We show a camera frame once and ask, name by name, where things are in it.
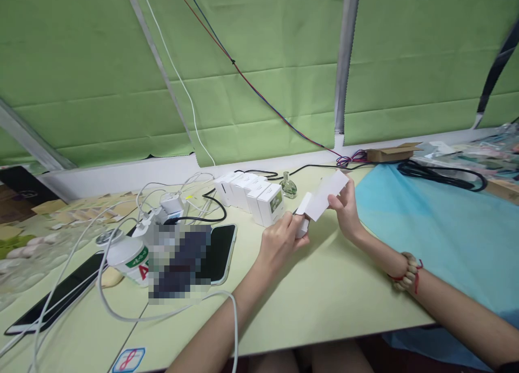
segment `wooden bead bracelet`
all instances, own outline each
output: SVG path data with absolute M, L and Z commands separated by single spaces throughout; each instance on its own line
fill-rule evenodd
M 393 286 L 399 291 L 405 291 L 414 283 L 415 294 L 418 294 L 418 281 L 420 280 L 418 271 L 423 268 L 422 260 L 419 259 L 420 265 L 418 265 L 416 258 L 411 253 L 404 251 L 402 255 L 407 258 L 407 272 L 402 277 L 390 276 L 394 281 Z

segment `desk surface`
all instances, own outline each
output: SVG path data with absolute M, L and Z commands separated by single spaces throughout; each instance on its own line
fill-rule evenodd
M 369 171 L 359 169 L 350 176 L 359 182 Z M 294 200 L 285 199 L 287 209 L 294 210 L 304 193 L 313 191 L 320 179 L 331 173 L 326 168 L 307 168 L 294 175 L 299 195 Z M 214 290 L 233 291 L 260 249 L 263 227 L 255 224 L 250 214 L 228 208 L 223 224 L 229 223 L 238 226 L 229 276 Z M 258 306 L 239 342 L 240 355 L 434 322 L 407 294 L 391 288 L 387 276 L 342 236 L 333 211 L 326 211 L 318 223 L 310 223 L 309 236 L 309 247 L 295 255 L 284 269 L 284 277 Z M 224 299 L 213 297 L 165 321 L 136 325 L 123 349 L 146 348 L 137 371 L 166 368 Z M 143 317 L 183 305 L 183 301 L 148 305 Z
M 49 222 L 43 222 L 42 217 L 32 219 L 34 220 L 23 222 L 27 234 L 49 233 L 44 228 Z M 124 227 L 129 230 L 131 224 Z M 98 251 L 93 242 L 78 250 L 72 257 L 64 278 Z M 50 291 L 62 266 L 53 269 L 0 312 L 0 348 L 12 339 L 11 336 L 3 335 L 4 330 Z M 146 288 L 135 287 L 131 281 L 124 279 L 117 287 L 106 289 L 105 295 L 110 305 L 121 315 L 138 317 L 148 302 L 147 292 Z M 38 371 L 108 371 L 134 326 L 133 323 L 119 322 L 109 316 L 101 305 L 99 293 L 93 288 L 51 329 L 38 355 Z M 0 358 L 0 371 L 26 372 L 32 362 L 33 350 L 34 335 L 27 335 Z
M 369 170 L 359 169 L 351 176 L 359 182 Z M 287 209 L 294 210 L 304 193 L 314 190 L 320 179 L 331 173 L 330 169 L 308 168 L 294 175 L 299 195 L 294 200 L 285 199 Z M 154 195 L 150 196 L 152 204 L 158 203 L 160 193 Z M 200 204 L 199 194 L 195 200 Z M 215 290 L 233 291 L 260 249 L 263 227 L 255 224 L 250 214 L 228 208 L 224 224 L 229 223 L 238 225 L 236 244 L 228 279 Z M 26 226 L 28 233 L 38 234 L 36 230 L 41 228 L 40 223 Z M 410 297 L 394 292 L 387 276 L 344 239 L 333 211 L 326 211 L 318 223 L 312 222 L 309 231 L 309 247 L 295 255 L 284 269 L 284 277 L 258 306 L 240 340 L 240 355 L 433 323 Z M 65 276 L 96 251 L 92 243 L 78 251 Z M 50 290 L 59 271 L 54 269 L 0 312 L 2 330 Z M 182 300 L 172 305 L 148 305 L 147 289 L 126 279 L 106 289 L 105 294 L 112 308 L 127 317 L 159 315 L 185 305 Z M 145 347 L 146 353 L 138 371 L 166 368 L 224 301 L 223 296 L 214 297 L 167 320 L 134 325 L 113 319 L 99 299 L 97 290 L 92 289 L 59 319 L 41 349 L 40 372 L 109 371 L 121 350 L 139 347 Z M 0 348 L 9 340 L 0 335 Z M 33 340 L 32 335 L 23 338 L 0 358 L 0 371 L 25 371 L 31 361 Z

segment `forearm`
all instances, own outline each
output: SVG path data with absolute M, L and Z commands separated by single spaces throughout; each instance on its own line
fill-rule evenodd
M 367 232 L 352 242 L 387 274 L 405 274 L 407 259 Z M 493 369 L 519 361 L 519 331 L 493 312 L 426 269 L 420 270 L 418 294 L 410 294 L 427 312 L 468 349 Z
M 270 283 L 271 272 L 256 261 L 233 292 L 241 330 Z M 234 307 L 228 298 L 173 361 L 166 373 L 220 372 L 234 346 Z

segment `person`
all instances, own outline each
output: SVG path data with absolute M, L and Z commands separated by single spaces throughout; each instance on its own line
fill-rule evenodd
M 352 179 L 338 196 L 328 197 L 329 208 L 337 213 L 344 236 L 390 277 L 398 278 L 408 271 L 408 258 L 371 235 L 362 225 L 355 202 Z M 265 229 L 255 263 L 233 292 L 237 305 L 238 328 L 250 319 L 254 306 L 276 279 L 291 255 L 309 244 L 308 235 L 295 239 L 302 216 L 287 212 Z M 519 330 L 472 300 L 464 293 L 437 278 L 427 269 L 419 271 L 420 288 L 407 291 L 426 311 L 489 367 L 500 373 L 519 371 Z M 224 367 L 234 346 L 234 308 L 227 299 L 181 351 L 167 373 L 218 373 Z M 310 353 L 313 372 L 372 372 L 362 352 L 351 341 L 318 345 Z M 298 372 L 290 351 L 275 352 L 249 364 L 254 372 Z

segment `green curtain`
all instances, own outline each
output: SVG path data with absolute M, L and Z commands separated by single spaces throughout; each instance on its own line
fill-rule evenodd
M 0 97 L 78 166 L 193 151 L 129 0 L 0 0 Z M 0 163 L 26 152 L 0 132 Z
M 515 49 L 497 80 L 479 128 L 510 123 L 519 116 L 519 49 Z
M 470 128 L 518 9 L 519 0 L 359 0 L 344 144 Z M 488 125 L 517 108 L 512 65 L 490 99 Z
M 0 127 L 0 165 L 34 162 L 30 155 L 13 137 Z
M 319 150 L 295 134 L 247 86 L 182 0 L 149 2 L 191 94 L 198 134 L 216 164 Z M 299 131 L 333 147 L 343 0 L 197 2 L 259 92 Z M 194 133 L 191 104 L 148 6 L 145 0 L 139 3 L 191 130 L 198 163 L 212 165 Z

